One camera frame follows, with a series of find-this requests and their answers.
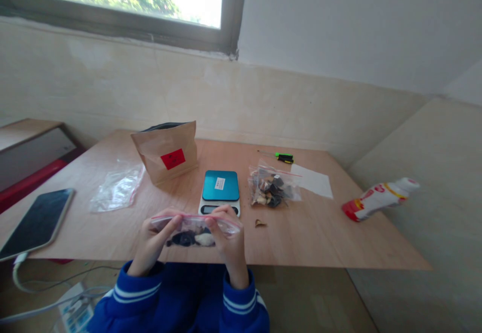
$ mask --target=white sticker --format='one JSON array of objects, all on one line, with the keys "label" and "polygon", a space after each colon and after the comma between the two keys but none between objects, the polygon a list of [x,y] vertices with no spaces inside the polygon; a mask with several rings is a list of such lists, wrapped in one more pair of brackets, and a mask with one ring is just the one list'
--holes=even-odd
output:
[{"label": "white sticker", "polygon": [[223,179],[222,177],[218,177],[217,180],[216,180],[216,184],[215,184],[214,188],[216,190],[223,190],[225,181],[226,181],[226,179]]}]

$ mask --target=plastic bottle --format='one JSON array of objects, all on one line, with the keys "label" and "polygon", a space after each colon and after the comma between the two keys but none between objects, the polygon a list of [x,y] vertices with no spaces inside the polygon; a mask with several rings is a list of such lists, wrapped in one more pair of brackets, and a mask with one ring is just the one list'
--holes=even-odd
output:
[{"label": "plastic bottle", "polygon": [[417,181],[408,177],[395,182],[372,186],[360,198],[345,203],[341,209],[353,221],[363,221],[382,207],[397,206],[406,200],[410,192],[418,189]]}]

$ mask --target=brown paper bag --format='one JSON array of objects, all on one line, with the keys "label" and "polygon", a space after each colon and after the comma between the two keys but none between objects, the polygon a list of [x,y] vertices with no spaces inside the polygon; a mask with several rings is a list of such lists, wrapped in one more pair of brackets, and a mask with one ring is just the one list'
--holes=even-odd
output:
[{"label": "brown paper bag", "polygon": [[196,121],[164,123],[131,134],[155,186],[197,167]]}]

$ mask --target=ziplock bag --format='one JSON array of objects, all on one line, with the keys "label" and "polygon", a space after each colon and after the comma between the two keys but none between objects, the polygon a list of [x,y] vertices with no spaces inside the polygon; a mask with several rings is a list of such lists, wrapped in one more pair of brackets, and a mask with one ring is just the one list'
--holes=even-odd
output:
[{"label": "ziplock bag", "polygon": [[301,177],[277,170],[261,159],[257,167],[250,166],[248,186],[251,190],[251,205],[258,203],[277,207],[286,200],[301,201]]},{"label": "ziplock bag", "polygon": [[90,212],[105,212],[129,207],[144,176],[144,165],[132,166],[118,161],[118,169],[111,171],[90,201]]},{"label": "ziplock bag", "polygon": [[214,238],[207,228],[206,219],[214,219],[225,236],[229,237],[238,234],[241,227],[233,221],[223,219],[216,216],[200,216],[188,214],[165,214],[151,218],[151,224],[161,231],[172,218],[177,215],[182,216],[182,222],[179,224],[177,230],[171,234],[166,241],[166,246],[179,245],[184,247],[211,247],[214,246]]}]

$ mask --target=digital scale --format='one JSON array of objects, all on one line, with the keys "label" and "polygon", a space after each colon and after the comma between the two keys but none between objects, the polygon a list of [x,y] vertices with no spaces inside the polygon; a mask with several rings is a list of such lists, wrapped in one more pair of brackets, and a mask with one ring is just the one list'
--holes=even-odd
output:
[{"label": "digital scale", "polygon": [[231,205],[237,216],[241,213],[239,207],[239,184],[234,171],[206,171],[199,215],[207,215],[221,205]]}]

